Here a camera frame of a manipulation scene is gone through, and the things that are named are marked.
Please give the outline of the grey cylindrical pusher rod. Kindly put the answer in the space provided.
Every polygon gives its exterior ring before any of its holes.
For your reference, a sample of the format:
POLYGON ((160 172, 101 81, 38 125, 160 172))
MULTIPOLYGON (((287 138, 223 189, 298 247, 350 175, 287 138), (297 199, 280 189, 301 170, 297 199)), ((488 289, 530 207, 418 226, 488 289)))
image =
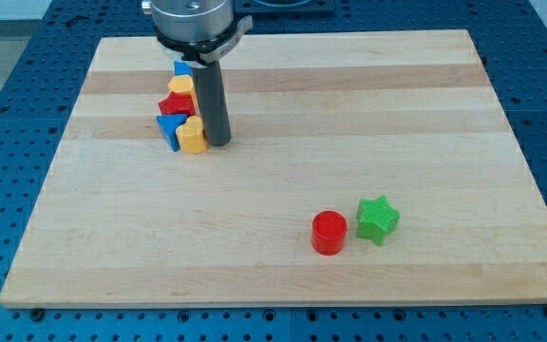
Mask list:
POLYGON ((220 63, 193 68, 192 74, 206 140, 212 146, 223 146, 232 133, 220 63))

